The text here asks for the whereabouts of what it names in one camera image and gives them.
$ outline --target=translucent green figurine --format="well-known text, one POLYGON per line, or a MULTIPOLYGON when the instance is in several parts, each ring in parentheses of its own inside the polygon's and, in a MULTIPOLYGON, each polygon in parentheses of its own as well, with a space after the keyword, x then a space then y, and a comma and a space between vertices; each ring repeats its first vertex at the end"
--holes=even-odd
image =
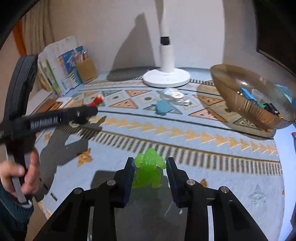
POLYGON ((166 168, 163 158, 157 154, 153 148, 149 148, 144 154, 140 153, 135 158, 135 166, 139 167, 136 179, 133 182, 133 188, 141 188, 151 182, 153 188, 159 188, 161 175, 156 167, 166 168))

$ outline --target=patterned rug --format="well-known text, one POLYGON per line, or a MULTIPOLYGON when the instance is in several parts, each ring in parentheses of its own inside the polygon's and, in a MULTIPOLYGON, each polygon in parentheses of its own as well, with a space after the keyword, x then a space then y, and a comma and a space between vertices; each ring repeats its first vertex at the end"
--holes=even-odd
MULTIPOLYGON (((267 238, 277 240, 284 184, 274 133, 230 112, 211 81, 191 80, 180 87, 191 105, 172 104, 165 116, 155 111, 160 90, 134 77, 95 80, 73 95, 68 107, 88 104, 97 94, 104 96, 104 103, 86 125, 39 135, 36 148, 45 187, 40 199, 46 194, 39 205, 45 213, 50 216, 75 187, 97 187, 123 168, 128 157, 153 147, 164 159, 173 157, 189 178, 204 186, 228 186, 267 238)), ((184 239, 187 211, 172 204, 165 171, 162 182, 159 190, 133 190, 128 206, 116 211, 119 240, 184 239), (154 225, 147 225, 148 220, 154 225), (129 228, 138 231, 131 234, 129 228)))

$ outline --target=human hand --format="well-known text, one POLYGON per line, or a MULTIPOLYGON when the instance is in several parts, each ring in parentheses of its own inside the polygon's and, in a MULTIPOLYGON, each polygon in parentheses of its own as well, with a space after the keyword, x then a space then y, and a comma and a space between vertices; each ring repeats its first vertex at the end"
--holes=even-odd
POLYGON ((0 179, 3 188, 12 196, 17 197, 15 189, 13 187, 11 177, 23 177, 25 175, 25 183, 21 189, 25 195, 35 194, 40 186, 40 171, 39 171, 39 154, 34 149, 30 156, 30 166, 27 174, 25 175, 25 169, 22 165, 11 161, 4 161, 0 164, 0 179))

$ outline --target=white wall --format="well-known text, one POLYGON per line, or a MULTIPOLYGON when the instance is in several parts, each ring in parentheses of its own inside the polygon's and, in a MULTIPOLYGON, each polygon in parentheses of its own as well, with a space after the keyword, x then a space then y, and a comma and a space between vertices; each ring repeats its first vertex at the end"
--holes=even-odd
MULTIPOLYGON (((210 68, 222 63, 222 0, 167 0, 177 67, 210 68)), ((76 35, 98 71, 159 66, 155 0, 51 0, 54 40, 76 35)))
MULTIPOLYGON (((1 73, 1 88, 0 88, 0 122, 3 119, 4 105, 10 79, 20 55, 15 45, 15 40, 12 34, 8 36, 3 47, 0 50, 0 73, 1 73)), ((0 146, 0 162, 6 159, 5 147, 0 146)))
POLYGON ((252 0, 223 0, 225 48, 223 62, 247 68, 284 86, 296 96, 296 78, 277 63, 256 52, 256 18, 252 0))

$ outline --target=transparent bowl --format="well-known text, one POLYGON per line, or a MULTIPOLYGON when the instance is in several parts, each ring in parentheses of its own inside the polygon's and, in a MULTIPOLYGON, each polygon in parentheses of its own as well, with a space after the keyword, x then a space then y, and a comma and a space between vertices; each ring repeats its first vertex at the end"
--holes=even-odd
POLYGON ((219 64, 211 67, 215 86, 231 111, 239 113, 262 129, 282 129, 295 121, 295 111, 285 95, 275 85, 260 75, 241 67, 219 64), (264 94, 283 118, 271 114, 237 93, 245 88, 250 93, 256 89, 264 94))

